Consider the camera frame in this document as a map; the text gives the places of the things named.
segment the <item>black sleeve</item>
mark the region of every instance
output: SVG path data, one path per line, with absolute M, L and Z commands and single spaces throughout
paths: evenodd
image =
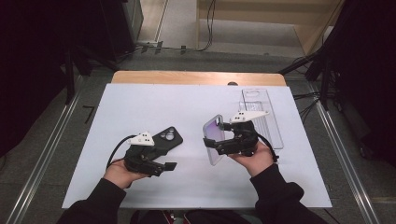
M 73 203 L 57 223 L 117 223 L 125 195 L 124 190 L 102 178 L 88 199 Z
M 256 211 L 262 223 L 326 223 L 300 203 L 304 190 L 286 183 L 276 164 L 250 179 L 259 200 Z

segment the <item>black phone case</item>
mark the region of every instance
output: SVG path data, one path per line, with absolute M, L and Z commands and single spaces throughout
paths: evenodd
M 148 156 L 148 159 L 151 161 L 159 158 L 162 155 L 166 155 L 168 151 L 174 147 L 177 147 L 183 142 L 183 138 L 173 126 L 155 134 L 152 136 L 152 140 L 154 141 L 156 153 Z

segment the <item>metal bar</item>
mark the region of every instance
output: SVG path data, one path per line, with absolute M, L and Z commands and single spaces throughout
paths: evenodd
M 47 167 L 50 163 L 50 159 L 52 158 L 53 153 L 55 152 L 56 147 L 58 146 L 59 140 L 64 133 L 64 128 L 66 127 L 68 121 L 70 120 L 71 115 L 76 107 L 78 98 L 81 92 L 81 86 L 83 85 L 84 78 L 82 76 L 78 77 L 77 83 L 77 92 L 75 96 L 72 98 L 69 105 L 64 107 L 61 116 L 59 117 L 51 135 L 49 136 L 49 140 L 45 145 L 43 152 L 41 153 L 37 163 L 35 164 L 35 168 L 33 169 L 32 173 L 30 174 L 28 180 L 26 181 L 20 196 L 11 214 L 8 217 L 8 223 L 21 223 L 30 202 L 33 200 L 35 196 L 35 192 L 37 191 L 38 185 L 41 182 L 41 179 L 44 173 L 47 170 Z
M 308 82 L 311 91 L 318 91 L 317 87 L 312 85 L 311 82 Z M 327 133 L 330 136 L 332 141 L 332 146 L 334 147 L 335 154 L 340 161 L 341 167 L 346 175 L 346 180 L 351 187 L 352 193 L 355 197 L 355 200 L 361 210 L 361 214 L 366 223 L 380 223 L 371 200 L 367 195 L 366 189 L 361 183 L 361 179 L 358 176 L 358 173 L 353 166 L 352 161 L 350 160 L 347 151 L 344 147 L 344 144 L 335 129 L 334 123 L 332 122 L 332 117 L 329 111 L 326 111 L 320 102 L 317 102 L 317 109 L 322 118 L 323 124 L 327 130 Z

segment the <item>hand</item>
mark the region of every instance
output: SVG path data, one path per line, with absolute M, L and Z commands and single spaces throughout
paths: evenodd
M 107 168 L 103 178 L 114 183 L 121 189 L 126 189 L 132 182 L 147 176 L 128 171 L 124 165 L 124 160 L 116 160 Z
M 256 151 L 251 157 L 241 154 L 231 154 L 228 156 L 245 166 L 252 177 L 261 173 L 274 163 L 270 148 L 260 141 L 257 143 Z

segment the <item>white tabletop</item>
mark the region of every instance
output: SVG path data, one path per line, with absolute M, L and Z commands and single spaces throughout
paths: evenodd
M 64 199 L 63 208 L 86 199 L 103 176 L 107 160 L 125 136 L 176 127 L 183 143 L 156 161 L 177 162 L 175 171 L 135 181 L 121 207 L 135 209 L 254 208 L 257 193 L 244 167 L 224 157 L 209 163 L 203 125 L 217 114 L 227 121 L 243 89 L 266 89 L 284 147 L 279 169 L 305 191 L 307 207 L 331 207 L 312 148 L 289 87 L 108 84 Z M 122 158 L 124 144 L 114 158 Z

